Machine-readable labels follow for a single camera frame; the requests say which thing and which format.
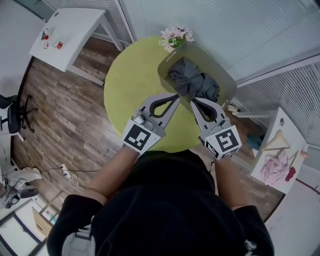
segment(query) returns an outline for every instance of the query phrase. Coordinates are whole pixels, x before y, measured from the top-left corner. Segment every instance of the red object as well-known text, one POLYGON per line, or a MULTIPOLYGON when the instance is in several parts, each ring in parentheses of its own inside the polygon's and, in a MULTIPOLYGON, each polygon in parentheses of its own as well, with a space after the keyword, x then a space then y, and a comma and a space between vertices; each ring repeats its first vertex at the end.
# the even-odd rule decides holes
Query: red object
POLYGON ((54 43, 53 46, 54 46, 55 48, 57 48, 57 49, 60 49, 60 48, 62 47, 62 45, 63 45, 63 43, 58 40, 58 41, 56 41, 56 42, 54 43))
POLYGON ((285 181, 288 182, 292 179, 292 177, 296 174, 296 169, 294 167, 291 167, 289 170, 288 175, 285 177, 285 181))

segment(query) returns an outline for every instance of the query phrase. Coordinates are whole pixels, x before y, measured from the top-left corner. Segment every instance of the white desk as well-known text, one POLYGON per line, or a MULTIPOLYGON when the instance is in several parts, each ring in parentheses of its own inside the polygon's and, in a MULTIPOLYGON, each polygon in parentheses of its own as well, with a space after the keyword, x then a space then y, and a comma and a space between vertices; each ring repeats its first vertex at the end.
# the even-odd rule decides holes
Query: white desk
POLYGON ((62 48, 56 49, 52 46, 47 49, 42 48, 42 30, 29 53, 63 72, 69 70, 102 86, 103 81, 73 66, 73 63, 99 24, 118 50, 123 50, 123 46, 105 17, 105 12, 105 10, 87 8, 57 9, 43 29, 55 27, 52 38, 58 38, 63 43, 62 48))
MULTIPOLYGON (((251 173, 251 176, 253 176, 254 178, 262 181, 263 179, 261 177, 261 169, 263 168, 266 162, 266 156, 275 157, 281 151, 280 149, 263 151, 263 148, 267 145, 268 142, 270 142, 276 136, 279 130, 282 131, 285 139, 290 144, 290 148, 285 149, 287 155, 291 157, 297 153, 297 156, 292 165, 296 171, 295 175, 288 182, 283 180, 283 182, 281 182, 280 184, 271 185, 271 187, 281 191, 284 194, 287 194, 291 189, 294 181, 296 180, 304 161, 304 157, 300 156, 300 152, 301 151, 307 152, 307 149, 308 149, 308 145, 305 138, 302 136, 302 134, 300 133, 298 128, 295 126, 295 124, 291 121, 291 119, 280 107, 278 107, 277 110, 273 110, 273 111, 237 113, 236 116, 239 118, 270 118, 271 119, 270 124, 268 126, 268 130, 261 144, 261 147, 256 155, 256 158, 254 159, 254 163, 252 166, 252 173, 251 173)), ((277 149, 277 148, 283 148, 285 146, 286 145, 283 140, 277 139, 268 148, 277 149)))

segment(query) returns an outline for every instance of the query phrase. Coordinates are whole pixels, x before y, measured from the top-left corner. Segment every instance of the black sleeve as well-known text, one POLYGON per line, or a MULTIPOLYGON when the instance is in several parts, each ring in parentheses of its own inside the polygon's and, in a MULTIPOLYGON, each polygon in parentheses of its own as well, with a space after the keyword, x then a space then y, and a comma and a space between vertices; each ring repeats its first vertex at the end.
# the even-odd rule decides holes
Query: black sleeve
POLYGON ((102 204, 81 195, 68 195, 61 212, 47 238, 46 246, 50 256, 61 256, 65 239, 91 223, 92 216, 102 208, 102 204))
POLYGON ((243 227, 246 240, 256 245, 252 255, 275 255, 274 245, 257 207, 244 206, 236 209, 234 213, 243 227))

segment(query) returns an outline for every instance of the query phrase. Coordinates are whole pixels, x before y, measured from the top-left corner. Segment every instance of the black office chair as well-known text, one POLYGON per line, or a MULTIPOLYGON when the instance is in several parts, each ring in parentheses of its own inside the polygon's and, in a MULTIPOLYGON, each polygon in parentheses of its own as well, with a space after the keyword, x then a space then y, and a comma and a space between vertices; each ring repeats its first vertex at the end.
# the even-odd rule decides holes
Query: black office chair
POLYGON ((33 111, 38 111, 37 108, 33 108, 27 111, 28 100, 31 99, 31 95, 26 97, 25 104, 20 107, 20 99, 17 95, 11 97, 4 97, 0 94, 0 109, 8 108, 8 115, 6 119, 2 120, 0 116, 0 130, 3 130, 3 123, 8 122, 9 133, 15 134, 20 131, 21 127, 25 129, 24 123, 26 122, 28 128, 32 133, 35 132, 35 129, 32 129, 28 120, 28 114, 33 111))

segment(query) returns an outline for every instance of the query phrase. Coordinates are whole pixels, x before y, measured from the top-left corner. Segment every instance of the wooden floor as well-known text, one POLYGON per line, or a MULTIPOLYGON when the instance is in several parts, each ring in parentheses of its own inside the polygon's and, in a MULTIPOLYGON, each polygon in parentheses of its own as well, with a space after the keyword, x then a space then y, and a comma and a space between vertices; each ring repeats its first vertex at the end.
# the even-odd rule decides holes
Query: wooden floor
MULTIPOLYGON (((104 80, 118 54, 112 43, 91 38, 74 65, 104 80)), ((65 164, 69 170, 88 171, 74 172, 80 186, 85 187, 95 176, 95 171, 121 148, 122 142, 108 119, 101 86, 71 72, 61 72, 36 59, 28 73, 21 104, 28 94, 32 95, 29 109, 39 109, 31 116, 35 132, 22 129, 24 142, 14 136, 13 159, 21 169, 37 167, 42 171, 42 180, 36 180, 33 184, 39 187, 40 194, 46 200, 50 200, 58 191, 63 191, 53 204, 60 209, 67 195, 79 194, 81 189, 71 187, 56 168, 65 164)), ((253 155, 245 141, 247 133, 259 131, 259 128, 251 121, 240 122, 235 117, 231 118, 244 144, 238 156, 251 163, 253 155)), ((204 156, 203 160, 209 168, 211 159, 204 156)), ((240 166, 238 171, 241 182, 250 192, 252 203, 258 207, 261 216, 266 217, 282 193, 264 186, 240 166)))

